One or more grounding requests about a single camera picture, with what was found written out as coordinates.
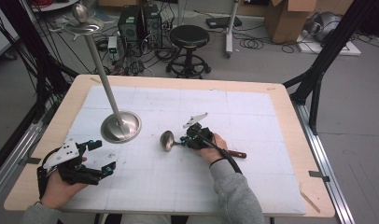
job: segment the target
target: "black stool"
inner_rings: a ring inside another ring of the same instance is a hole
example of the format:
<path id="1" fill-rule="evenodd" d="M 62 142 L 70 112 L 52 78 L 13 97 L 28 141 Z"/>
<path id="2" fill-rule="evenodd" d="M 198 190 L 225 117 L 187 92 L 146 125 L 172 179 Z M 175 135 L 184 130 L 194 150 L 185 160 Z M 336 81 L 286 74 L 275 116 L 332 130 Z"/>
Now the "black stool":
<path id="1" fill-rule="evenodd" d="M 193 51 L 205 46 L 209 39 L 209 34 L 198 26 L 181 25 L 173 29 L 170 32 L 170 40 L 180 50 L 166 66 L 166 72 L 173 71 L 177 75 L 176 77 L 199 77 L 200 79 L 202 79 L 201 74 L 203 72 L 210 73 L 212 68 L 201 57 L 193 54 Z M 187 53 L 180 54 L 182 49 L 185 49 Z M 184 56 L 186 58 L 183 63 L 177 61 L 180 57 Z M 193 63 L 192 58 L 197 58 L 200 62 Z"/>

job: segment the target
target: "electronic equipment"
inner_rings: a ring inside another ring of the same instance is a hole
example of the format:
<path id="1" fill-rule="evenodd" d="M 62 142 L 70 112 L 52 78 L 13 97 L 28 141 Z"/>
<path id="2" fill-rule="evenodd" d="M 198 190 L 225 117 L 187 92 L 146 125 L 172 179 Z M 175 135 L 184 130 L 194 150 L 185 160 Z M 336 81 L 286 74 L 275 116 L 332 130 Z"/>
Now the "electronic equipment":
<path id="1" fill-rule="evenodd" d="M 119 51 L 117 48 L 117 37 L 116 36 L 110 36 L 108 38 L 108 54 L 110 55 L 111 62 L 116 62 L 119 60 Z"/>
<path id="2" fill-rule="evenodd" d="M 118 29 L 125 50 L 125 56 L 141 56 L 141 44 L 145 38 L 141 7 L 127 5 L 122 8 Z"/>
<path id="3" fill-rule="evenodd" d="M 161 14 L 155 4 L 143 5 L 143 14 L 148 46 L 152 49 L 162 48 Z"/>
<path id="4" fill-rule="evenodd" d="M 227 28 L 230 25 L 230 19 L 231 17 L 206 19 L 206 24 L 210 29 Z M 241 25 L 241 20 L 235 17 L 235 20 L 233 21 L 233 26 L 238 27 Z"/>
<path id="5" fill-rule="evenodd" d="M 338 26 L 341 18 L 332 12 L 316 12 L 306 20 L 303 30 L 312 35 L 315 40 L 324 44 Z"/>

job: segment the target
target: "hand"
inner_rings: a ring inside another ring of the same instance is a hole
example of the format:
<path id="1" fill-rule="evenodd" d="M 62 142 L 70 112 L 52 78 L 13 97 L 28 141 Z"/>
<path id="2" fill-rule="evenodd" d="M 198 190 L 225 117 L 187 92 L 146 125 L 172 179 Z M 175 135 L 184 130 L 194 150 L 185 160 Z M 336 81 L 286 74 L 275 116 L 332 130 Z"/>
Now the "hand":
<path id="1" fill-rule="evenodd" d="M 62 180 L 59 172 L 55 171 L 49 176 L 47 189 L 41 199 L 41 203 L 48 208 L 59 209 L 70 202 L 74 195 L 87 186 L 87 184 L 79 183 L 69 185 Z"/>
<path id="2" fill-rule="evenodd" d="M 218 134 L 214 133 L 215 144 L 221 149 L 227 150 L 227 143 L 224 139 L 221 138 Z M 200 150 L 197 150 L 198 154 L 200 154 L 208 164 L 213 163 L 216 160 L 222 159 L 223 157 L 219 154 L 218 150 L 213 147 L 206 147 Z"/>

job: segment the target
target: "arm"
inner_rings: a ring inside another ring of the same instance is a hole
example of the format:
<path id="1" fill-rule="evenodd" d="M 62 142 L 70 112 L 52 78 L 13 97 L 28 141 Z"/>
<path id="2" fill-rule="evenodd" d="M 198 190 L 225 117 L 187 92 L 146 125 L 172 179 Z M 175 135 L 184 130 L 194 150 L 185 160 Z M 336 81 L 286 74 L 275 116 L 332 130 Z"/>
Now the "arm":
<path id="1" fill-rule="evenodd" d="M 227 149 L 226 142 L 215 134 L 218 147 Z M 214 148 L 203 148 L 199 152 L 211 164 L 214 189 L 218 195 L 218 209 L 228 223 L 263 224 L 260 203 L 247 184 L 246 178 L 233 171 L 230 163 L 223 160 Z"/>
<path id="2" fill-rule="evenodd" d="M 76 193 L 87 186 L 86 184 L 69 185 L 62 180 L 59 172 L 53 172 L 40 203 L 27 208 L 21 218 L 21 224 L 56 223 L 62 213 L 58 209 L 65 206 Z"/>

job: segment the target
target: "cardboard box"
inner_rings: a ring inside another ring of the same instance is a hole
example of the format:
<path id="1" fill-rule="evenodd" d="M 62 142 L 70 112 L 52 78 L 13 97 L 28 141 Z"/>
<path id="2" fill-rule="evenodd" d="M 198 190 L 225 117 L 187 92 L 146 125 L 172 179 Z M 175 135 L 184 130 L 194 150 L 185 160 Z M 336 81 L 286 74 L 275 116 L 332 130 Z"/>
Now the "cardboard box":
<path id="1" fill-rule="evenodd" d="M 316 0 L 271 0 L 264 24 L 276 44 L 295 43 Z"/>
<path id="2" fill-rule="evenodd" d="M 237 15 L 264 17 L 267 6 L 249 5 L 245 0 L 240 0 Z"/>
<path id="3" fill-rule="evenodd" d="M 332 12 L 335 15 L 343 16 L 352 5 L 353 0 L 317 0 L 315 11 Z"/>

